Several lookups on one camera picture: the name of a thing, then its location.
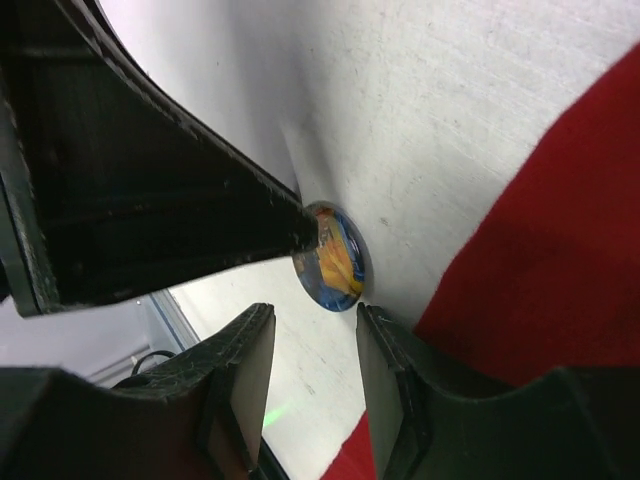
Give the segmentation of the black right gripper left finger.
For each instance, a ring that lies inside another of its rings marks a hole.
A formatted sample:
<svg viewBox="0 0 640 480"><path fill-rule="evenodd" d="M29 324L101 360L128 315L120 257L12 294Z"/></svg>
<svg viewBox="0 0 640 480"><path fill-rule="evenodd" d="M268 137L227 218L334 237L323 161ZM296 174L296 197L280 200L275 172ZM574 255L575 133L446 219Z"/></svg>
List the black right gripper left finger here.
<svg viewBox="0 0 640 480"><path fill-rule="evenodd" d="M112 388L56 368L1 372L5 479L272 479L262 429L269 304Z"/></svg>

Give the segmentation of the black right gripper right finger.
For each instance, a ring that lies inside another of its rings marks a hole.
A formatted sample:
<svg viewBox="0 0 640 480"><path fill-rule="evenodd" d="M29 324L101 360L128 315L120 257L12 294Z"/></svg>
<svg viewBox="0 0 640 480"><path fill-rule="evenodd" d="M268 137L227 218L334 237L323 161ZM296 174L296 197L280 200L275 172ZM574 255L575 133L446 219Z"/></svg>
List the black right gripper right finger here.
<svg viewBox="0 0 640 480"><path fill-rule="evenodd" d="M380 479L635 479L639 372L560 367L514 388L360 304L356 338Z"/></svg>

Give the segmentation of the round colourful brooch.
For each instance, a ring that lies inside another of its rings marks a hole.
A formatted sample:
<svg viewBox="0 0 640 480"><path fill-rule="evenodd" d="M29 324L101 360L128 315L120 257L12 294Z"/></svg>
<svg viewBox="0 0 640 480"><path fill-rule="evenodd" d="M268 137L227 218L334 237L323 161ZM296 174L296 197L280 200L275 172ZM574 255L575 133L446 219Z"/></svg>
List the round colourful brooch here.
<svg viewBox="0 0 640 480"><path fill-rule="evenodd" d="M365 242L356 224L337 205L313 202L308 209L318 223L318 245L292 257L305 292L322 308L343 312L365 292L367 261Z"/></svg>

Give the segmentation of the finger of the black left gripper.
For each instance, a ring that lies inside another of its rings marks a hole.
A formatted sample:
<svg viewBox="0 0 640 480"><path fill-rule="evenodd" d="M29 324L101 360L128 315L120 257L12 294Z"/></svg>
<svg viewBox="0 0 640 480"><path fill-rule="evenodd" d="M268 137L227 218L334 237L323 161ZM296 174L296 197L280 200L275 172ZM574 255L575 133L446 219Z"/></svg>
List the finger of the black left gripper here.
<svg viewBox="0 0 640 480"><path fill-rule="evenodd" d="M295 194L162 91L94 1L1 5L1 294L24 317L314 249Z"/></svg>

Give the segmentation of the red t-shirt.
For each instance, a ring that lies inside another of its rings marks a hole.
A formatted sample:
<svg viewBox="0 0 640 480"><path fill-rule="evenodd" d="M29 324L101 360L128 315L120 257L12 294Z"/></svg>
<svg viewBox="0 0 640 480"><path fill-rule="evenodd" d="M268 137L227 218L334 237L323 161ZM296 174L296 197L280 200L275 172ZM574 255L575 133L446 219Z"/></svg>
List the red t-shirt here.
<svg viewBox="0 0 640 480"><path fill-rule="evenodd" d="M545 133L405 329L514 388L560 367L639 372L637 49ZM367 408L326 475L380 479Z"/></svg>

